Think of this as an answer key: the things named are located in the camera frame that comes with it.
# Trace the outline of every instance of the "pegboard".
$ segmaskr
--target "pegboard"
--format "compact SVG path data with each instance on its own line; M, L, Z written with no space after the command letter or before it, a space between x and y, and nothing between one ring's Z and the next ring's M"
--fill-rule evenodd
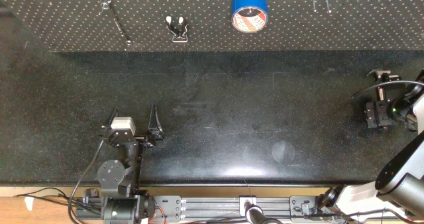
M113 0L127 46L100 0L4 0L53 52L424 49L424 0L267 0L254 34L231 24L232 0ZM175 44L165 17L183 16L189 42Z

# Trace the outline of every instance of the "black clip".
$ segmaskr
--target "black clip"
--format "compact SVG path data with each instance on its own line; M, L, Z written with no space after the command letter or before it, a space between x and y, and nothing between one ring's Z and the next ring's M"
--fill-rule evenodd
M178 19L178 26L180 27L180 30L176 29L172 25L171 16L166 17L166 27L174 35L172 37L172 42L188 42L188 24L186 23L186 20L183 17L180 17Z

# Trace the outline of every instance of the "tape roll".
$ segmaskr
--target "tape roll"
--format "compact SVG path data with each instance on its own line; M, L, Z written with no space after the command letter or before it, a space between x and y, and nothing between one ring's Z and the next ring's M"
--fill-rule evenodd
M233 0L231 22L241 32L258 32L268 22L266 0Z

